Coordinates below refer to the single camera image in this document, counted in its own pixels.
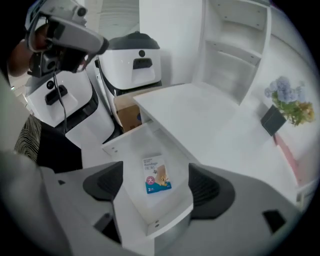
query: cardboard box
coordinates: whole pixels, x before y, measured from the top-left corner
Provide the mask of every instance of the cardboard box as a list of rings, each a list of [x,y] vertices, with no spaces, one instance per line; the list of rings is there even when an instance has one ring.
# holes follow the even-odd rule
[[[162,88],[163,86],[157,86],[148,89],[133,91],[115,97],[113,99],[116,112],[123,127],[123,132],[128,132],[142,124],[140,117],[140,108],[136,105],[133,97]]]

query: bandage package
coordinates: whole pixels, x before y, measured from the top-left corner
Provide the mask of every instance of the bandage package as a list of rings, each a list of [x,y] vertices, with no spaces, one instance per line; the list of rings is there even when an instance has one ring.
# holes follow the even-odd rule
[[[148,194],[171,189],[165,161],[161,155],[145,158],[142,164]]]

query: striped fabric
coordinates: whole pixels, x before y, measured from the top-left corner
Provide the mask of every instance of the striped fabric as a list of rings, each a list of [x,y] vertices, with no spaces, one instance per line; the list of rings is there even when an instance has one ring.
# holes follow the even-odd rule
[[[20,132],[14,150],[19,154],[31,158],[34,162],[37,162],[40,136],[41,121],[33,115],[30,115]]]

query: black cable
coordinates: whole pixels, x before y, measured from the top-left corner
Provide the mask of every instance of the black cable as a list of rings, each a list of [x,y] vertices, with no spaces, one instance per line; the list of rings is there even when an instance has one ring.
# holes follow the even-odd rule
[[[62,97],[61,97],[61,94],[60,94],[60,90],[58,88],[58,82],[57,82],[57,77],[56,77],[56,72],[53,72],[53,83],[54,83],[54,88],[55,90],[57,91],[58,93],[58,96],[59,96],[59,101],[63,107],[63,112],[64,112],[64,122],[63,122],[63,135],[66,135],[66,132],[67,132],[67,113],[66,113],[66,108],[65,108],[65,105],[62,101]]]

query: pink circle logo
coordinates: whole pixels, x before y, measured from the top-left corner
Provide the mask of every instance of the pink circle logo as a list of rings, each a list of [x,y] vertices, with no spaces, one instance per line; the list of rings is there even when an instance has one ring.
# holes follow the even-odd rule
[[[156,182],[155,178],[152,176],[149,176],[148,178],[146,178],[146,183],[148,183],[149,185],[152,185],[153,183]]]

